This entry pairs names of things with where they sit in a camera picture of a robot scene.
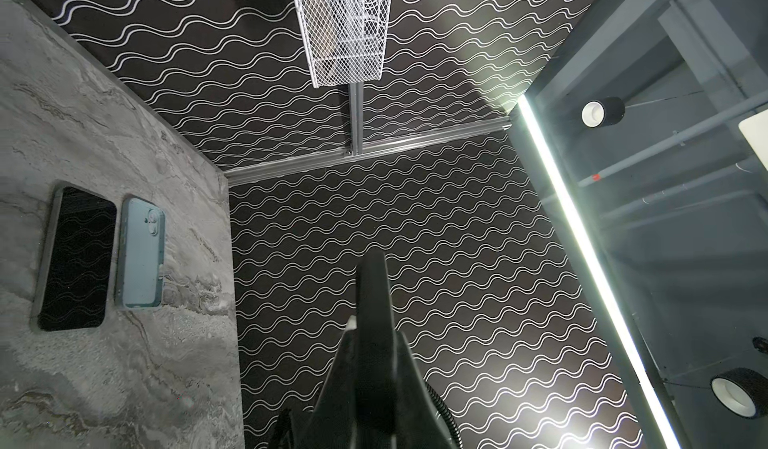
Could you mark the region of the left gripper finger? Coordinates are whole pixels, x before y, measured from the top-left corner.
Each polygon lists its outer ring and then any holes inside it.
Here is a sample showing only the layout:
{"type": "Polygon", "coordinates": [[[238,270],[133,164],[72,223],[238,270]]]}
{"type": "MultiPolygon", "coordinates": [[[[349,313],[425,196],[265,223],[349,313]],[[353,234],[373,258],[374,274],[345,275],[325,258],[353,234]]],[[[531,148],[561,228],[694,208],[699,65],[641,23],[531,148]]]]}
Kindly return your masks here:
{"type": "Polygon", "coordinates": [[[301,448],[454,448],[404,335],[395,329],[384,252],[356,268],[355,327],[346,330],[301,448]]]}

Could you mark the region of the pale blue phone case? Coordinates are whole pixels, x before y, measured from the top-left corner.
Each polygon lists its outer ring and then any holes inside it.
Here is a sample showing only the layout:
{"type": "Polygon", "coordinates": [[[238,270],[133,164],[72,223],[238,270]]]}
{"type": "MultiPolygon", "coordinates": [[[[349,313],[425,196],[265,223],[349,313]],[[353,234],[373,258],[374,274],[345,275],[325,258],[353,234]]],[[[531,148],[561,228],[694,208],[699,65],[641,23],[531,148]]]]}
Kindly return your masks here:
{"type": "Polygon", "coordinates": [[[122,310],[159,307],[163,293],[165,213],[138,197],[121,208],[115,303],[122,310]]]}

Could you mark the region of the phone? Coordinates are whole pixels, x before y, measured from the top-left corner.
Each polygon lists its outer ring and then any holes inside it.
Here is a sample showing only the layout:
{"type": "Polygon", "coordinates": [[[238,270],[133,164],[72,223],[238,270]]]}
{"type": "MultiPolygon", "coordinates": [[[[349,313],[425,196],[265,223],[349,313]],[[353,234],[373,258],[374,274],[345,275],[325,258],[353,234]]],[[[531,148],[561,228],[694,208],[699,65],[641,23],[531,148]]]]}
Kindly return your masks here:
{"type": "Polygon", "coordinates": [[[59,182],[41,254],[31,326],[40,332],[91,329],[106,314],[116,205],[59,182]]]}

